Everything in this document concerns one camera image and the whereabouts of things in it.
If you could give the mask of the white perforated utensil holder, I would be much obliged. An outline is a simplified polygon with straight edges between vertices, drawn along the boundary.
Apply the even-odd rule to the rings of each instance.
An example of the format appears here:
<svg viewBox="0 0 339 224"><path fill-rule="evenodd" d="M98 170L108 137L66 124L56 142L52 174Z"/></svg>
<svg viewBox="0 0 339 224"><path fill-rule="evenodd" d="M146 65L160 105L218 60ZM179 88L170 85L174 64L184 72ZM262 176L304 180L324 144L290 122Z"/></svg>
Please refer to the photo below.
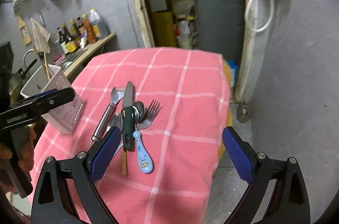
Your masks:
<svg viewBox="0 0 339 224"><path fill-rule="evenodd" d="M49 109L42 117L60 133L73 134L85 103L72 88L61 67L48 67L51 75L47 75L46 68L41 66L25 83L21 95L25 98L45 98Z"/></svg>

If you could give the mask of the purple chopstick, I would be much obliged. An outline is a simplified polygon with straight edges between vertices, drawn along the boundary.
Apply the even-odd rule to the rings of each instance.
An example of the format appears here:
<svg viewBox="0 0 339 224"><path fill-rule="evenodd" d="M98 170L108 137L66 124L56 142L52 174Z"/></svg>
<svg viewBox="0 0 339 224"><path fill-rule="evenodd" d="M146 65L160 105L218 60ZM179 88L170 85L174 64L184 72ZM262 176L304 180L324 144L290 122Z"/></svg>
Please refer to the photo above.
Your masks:
<svg viewBox="0 0 339 224"><path fill-rule="evenodd" d="M51 72L49 71L49 65L47 62L47 54L45 51L43 52L39 52L37 51L37 49L35 48L35 46L32 46L33 52L35 53L35 55L37 56L37 59L40 61L42 67L44 68L44 71L47 75L47 79L50 81L51 80Z"/></svg>

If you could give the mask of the wooden chopstick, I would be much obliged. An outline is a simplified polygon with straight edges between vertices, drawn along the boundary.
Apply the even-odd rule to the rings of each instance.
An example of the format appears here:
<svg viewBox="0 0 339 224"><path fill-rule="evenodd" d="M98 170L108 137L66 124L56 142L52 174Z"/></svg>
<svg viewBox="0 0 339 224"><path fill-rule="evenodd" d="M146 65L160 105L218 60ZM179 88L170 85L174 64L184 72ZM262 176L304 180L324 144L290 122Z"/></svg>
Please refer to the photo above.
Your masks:
<svg viewBox="0 0 339 224"><path fill-rule="evenodd" d="M124 176L128 174L127 152L125 148L122 149L122 174Z"/></svg>

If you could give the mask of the steel wok pot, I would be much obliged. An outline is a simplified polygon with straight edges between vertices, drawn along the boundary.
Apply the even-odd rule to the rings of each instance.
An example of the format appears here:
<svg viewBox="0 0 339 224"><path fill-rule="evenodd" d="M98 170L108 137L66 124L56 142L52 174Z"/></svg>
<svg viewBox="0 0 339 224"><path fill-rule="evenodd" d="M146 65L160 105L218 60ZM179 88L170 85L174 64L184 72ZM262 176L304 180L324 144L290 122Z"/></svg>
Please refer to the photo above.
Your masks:
<svg viewBox="0 0 339 224"><path fill-rule="evenodd" d="M37 59L34 59L30 65L23 70L20 68L10 79L9 81L9 95L10 98L15 100L20 96L20 91L24 86L24 79L31 68L33 68L34 64L37 62Z"/></svg>

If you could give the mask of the steel sink faucet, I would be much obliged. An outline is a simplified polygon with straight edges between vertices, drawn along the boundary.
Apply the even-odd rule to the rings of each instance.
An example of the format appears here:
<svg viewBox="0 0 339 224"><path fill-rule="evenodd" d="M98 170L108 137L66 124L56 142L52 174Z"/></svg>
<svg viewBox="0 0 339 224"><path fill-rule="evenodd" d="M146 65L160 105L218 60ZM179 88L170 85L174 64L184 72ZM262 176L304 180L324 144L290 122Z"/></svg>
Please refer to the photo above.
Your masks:
<svg viewBox="0 0 339 224"><path fill-rule="evenodd" d="M28 49L22 58L22 66L26 69L32 60L36 59L36 54L32 48Z"/></svg>

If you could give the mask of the dark sauce bottle yellow label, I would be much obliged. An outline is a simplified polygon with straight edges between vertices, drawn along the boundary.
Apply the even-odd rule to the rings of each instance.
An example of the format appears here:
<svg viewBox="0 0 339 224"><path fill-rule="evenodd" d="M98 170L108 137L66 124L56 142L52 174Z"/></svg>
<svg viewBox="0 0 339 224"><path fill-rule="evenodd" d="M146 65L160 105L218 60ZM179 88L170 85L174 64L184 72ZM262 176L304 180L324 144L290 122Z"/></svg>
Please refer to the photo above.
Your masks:
<svg viewBox="0 0 339 224"><path fill-rule="evenodd" d="M65 23L61 25L63 32L64 32L64 38L65 38L65 46L68 50L69 53L75 52L76 51L76 44L75 44L75 39L74 37L69 33Z"/></svg>

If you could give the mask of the black pump bottle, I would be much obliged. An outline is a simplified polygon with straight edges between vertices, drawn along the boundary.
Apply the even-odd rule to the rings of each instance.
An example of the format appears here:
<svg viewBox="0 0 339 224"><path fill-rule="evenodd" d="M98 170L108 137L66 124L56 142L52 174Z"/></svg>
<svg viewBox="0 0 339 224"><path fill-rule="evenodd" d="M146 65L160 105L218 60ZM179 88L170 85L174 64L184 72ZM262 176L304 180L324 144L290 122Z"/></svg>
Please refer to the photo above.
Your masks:
<svg viewBox="0 0 339 224"><path fill-rule="evenodd" d="M65 43L65 37L64 37L63 33L61 32L61 29L59 27L57 28L57 33L58 33L58 37L59 37L59 44L60 44L60 46L63 50L63 53L65 55L67 55L69 53L69 51L68 51L66 43Z"/></svg>

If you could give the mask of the steel vegetable peeler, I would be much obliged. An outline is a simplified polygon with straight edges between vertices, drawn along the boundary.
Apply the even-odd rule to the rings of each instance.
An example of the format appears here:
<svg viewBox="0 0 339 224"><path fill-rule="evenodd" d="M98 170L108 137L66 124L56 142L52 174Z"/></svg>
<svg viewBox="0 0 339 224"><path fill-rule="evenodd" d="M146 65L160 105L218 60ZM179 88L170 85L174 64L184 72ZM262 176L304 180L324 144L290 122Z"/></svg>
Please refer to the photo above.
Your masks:
<svg viewBox="0 0 339 224"><path fill-rule="evenodd" d="M106 132L106 128L108 126L108 123L115 113L115 109L117 107L117 104L119 103L120 100L123 99L125 93L125 88L121 87L114 87L111 91L110 95L110 103L107 106L103 116L101 117L92 137L91 137L91 142L90 146L93 146L93 144L97 141L99 141L104 133Z"/></svg>

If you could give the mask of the orange oil bottle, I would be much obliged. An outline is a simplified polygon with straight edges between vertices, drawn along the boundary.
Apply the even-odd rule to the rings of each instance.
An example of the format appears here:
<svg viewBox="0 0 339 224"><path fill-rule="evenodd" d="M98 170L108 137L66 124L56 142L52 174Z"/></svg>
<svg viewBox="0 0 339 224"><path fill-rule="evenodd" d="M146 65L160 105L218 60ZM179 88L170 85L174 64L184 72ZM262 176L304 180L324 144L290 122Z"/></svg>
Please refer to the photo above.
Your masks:
<svg viewBox="0 0 339 224"><path fill-rule="evenodd" d="M94 44L97 42L97 36L94 32L94 29L90 23L89 18L87 17L86 14L82 15L82 20L83 20L83 25L86 29L86 33L87 33L87 42L89 42L90 44Z"/></svg>

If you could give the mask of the large steel ladle spoon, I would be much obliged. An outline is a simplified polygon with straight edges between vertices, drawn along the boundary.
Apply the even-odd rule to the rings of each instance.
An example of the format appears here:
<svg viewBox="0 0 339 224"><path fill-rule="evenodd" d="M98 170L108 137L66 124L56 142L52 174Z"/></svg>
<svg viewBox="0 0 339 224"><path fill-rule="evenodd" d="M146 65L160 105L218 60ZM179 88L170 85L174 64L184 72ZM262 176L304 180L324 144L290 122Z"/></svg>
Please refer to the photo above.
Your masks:
<svg viewBox="0 0 339 224"><path fill-rule="evenodd" d="M121 114L120 114L120 113L115 113L115 114L111 117L111 119L110 119L110 121L109 121L109 123L108 123L108 125L107 125L107 127L106 127L106 132L109 132L109 130L110 130L111 127L117 127L117 128L119 128L120 130L122 130L122 125L123 125L123 119L122 119ZM122 136L121 136L120 144L119 144L119 146L117 147L117 149L116 149L116 151L115 151L115 153L114 153L113 156L115 156L115 155L119 152L119 150L120 150L122 147L123 147L123 140L122 140Z"/></svg>

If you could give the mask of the large soy sauce jug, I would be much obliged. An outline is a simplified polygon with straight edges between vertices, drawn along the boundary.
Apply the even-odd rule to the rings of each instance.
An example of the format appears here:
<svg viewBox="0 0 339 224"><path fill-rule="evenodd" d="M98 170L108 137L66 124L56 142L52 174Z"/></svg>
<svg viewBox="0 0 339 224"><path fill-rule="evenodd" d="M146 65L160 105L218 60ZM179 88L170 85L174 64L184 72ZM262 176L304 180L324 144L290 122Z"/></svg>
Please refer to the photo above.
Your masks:
<svg viewBox="0 0 339 224"><path fill-rule="evenodd" d="M103 39L109 36L110 32L104 19L93 8L90 10L90 23L98 39Z"/></svg>

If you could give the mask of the blue ceramic spoon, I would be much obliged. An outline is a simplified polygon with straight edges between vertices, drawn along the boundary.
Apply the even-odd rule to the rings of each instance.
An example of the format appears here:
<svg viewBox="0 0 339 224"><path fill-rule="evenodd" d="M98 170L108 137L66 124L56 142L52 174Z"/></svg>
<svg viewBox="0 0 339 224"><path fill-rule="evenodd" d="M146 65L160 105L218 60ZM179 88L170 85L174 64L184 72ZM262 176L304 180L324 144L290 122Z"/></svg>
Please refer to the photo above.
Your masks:
<svg viewBox="0 0 339 224"><path fill-rule="evenodd" d="M137 161L139 169L145 174L150 174L153 171L153 161L143 145L141 132L135 130L133 132L133 137L136 142Z"/></svg>

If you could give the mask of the steel fork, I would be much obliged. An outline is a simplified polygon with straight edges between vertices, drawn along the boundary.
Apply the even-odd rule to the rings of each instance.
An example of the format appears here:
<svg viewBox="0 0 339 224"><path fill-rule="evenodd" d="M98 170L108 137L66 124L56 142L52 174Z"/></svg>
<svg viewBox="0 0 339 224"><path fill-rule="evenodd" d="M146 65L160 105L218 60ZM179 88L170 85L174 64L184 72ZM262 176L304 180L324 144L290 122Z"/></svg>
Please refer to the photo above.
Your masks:
<svg viewBox="0 0 339 224"><path fill-rule="evenodd" d="M137 129L141 130L148 128L158 115L160 109L161 109L160 103L156 100L152 100L151 104L149 105L145 112L142 121L137 124Z"/></svg>

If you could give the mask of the pink checked tablecloth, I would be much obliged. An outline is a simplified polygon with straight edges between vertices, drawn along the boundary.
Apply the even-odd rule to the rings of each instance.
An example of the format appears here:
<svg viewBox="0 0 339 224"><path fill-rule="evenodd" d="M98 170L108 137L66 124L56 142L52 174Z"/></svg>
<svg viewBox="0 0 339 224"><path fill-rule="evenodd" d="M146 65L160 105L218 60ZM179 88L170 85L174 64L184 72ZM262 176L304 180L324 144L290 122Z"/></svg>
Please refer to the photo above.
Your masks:
<svg viewBox="0 0 339 224"><path fill-rule="evenodd" d="M85 102L73 134L48 125L35 147L31 171L36 183L48 156L58 160L89 149L114 87L135 86L136 100L161 109L143 129L154 169L140 171L135 152L122 152L96 184L120 223L204 223L212 175L219 162L221 134L228 115L230 88L219 54L179 48L139 48L94 57L72 83Z"/></svg>

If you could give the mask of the grey cabinet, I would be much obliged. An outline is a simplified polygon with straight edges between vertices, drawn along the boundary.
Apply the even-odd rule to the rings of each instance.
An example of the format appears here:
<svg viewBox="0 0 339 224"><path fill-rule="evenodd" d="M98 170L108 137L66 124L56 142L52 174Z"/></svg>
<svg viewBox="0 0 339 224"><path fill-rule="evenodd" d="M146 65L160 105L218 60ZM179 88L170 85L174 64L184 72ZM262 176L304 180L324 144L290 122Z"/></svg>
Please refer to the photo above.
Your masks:
<svg viewBox="0 0 339 224"><path fill-rule="evenodd" d="M196 0L198 48L241 62L244 43L243 0Z"/></svg>

